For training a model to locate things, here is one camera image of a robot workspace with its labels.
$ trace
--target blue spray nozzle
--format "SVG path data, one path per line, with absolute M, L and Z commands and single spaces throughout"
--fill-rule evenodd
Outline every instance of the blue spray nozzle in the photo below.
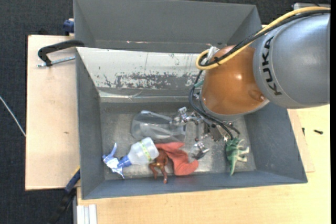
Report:
M 112 172 L 118 173 L 119 175 L 122 176 L 122 178 L 124 178 L 124 175 L 122 173 L 122 168 L 124 166 L 119 166 L 118 159 L 114 157 L 116 150 L 117 150 L 117 144 L 115 143 L 111 153 L 107 156 L 103 155 L 102 158 L 103 158 L 104 163 L 112 170 Z
M 124 168 L 124 167 L 128 167 L 128 166 L 131 166 L 132 163 L 130 161 L 130 159 L 128 158 L 128 156 L 124 156 L 121 158 L 121 160 L 119 161 L 118 163 L 118 167 L 120 168 Z

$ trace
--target spray bottle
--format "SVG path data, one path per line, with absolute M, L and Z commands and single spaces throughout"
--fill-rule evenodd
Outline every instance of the spray bottle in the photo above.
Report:
M 118 173 L 122 178 L 124 178 L 122 173 L 124 167 L 128 167 L 132 164 L 148 164 L 159 155 L 159 151 L 150 137 L 146 137 L 133 144 L 129 153 L 122 157 L 120 161 L 114 157 L 116 150 L 117 144 L 115 143 L 112 152 L 107 156 L 103 155 L 103 161 L 109 168 L 111 168 L 112 172 Z

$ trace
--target red cloth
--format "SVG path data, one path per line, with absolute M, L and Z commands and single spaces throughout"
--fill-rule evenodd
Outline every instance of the red cloth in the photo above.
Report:
M 198 168 L 198 160 L 192 163 L 188 162 L 188 154 L 179 148 L 184 146 L 182 142 L 170 142 L 155 144 L 157 149 L 164 150 L 168 157 L 173 161 L 174 174 L 176 176 L 186 176 L 194 172 Z

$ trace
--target gray bin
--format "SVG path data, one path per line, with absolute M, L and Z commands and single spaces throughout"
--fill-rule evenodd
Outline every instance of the gray bin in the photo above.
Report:
M 115 142 L 118 158 L 136 140 L 133 117 L 141 110 L 173 115 L 186 106 L 209 44 L 235 44 L 261 28 L 253 5 L 171 0 L 74 0 L 78 129 L 83 199 L 178 193 L 307 182 L 286 109 L 268 104 L 234 124 L 250 146 L 248 162 L 229 175 L 224 141 L 189 176 L 154 180 L 147 166 L 124 169 L 126 179 L 102 161 Z M 188 124 L 185 149 L 196 132 Z

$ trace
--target green toy dinosaur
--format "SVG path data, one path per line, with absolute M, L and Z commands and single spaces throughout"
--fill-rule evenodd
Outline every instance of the green toy dinosaur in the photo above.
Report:
M 249 147 L 243 150 L 243 146 L 240 145 L 242 141 L 244 139 L 233 138 L 226 142 L 225 152 L 226 158 L 230 162 L 230 175 L 233 175 L 237 161 L 247 161 L 247 157 L 243 154 L 249 153 L 250 150 Z

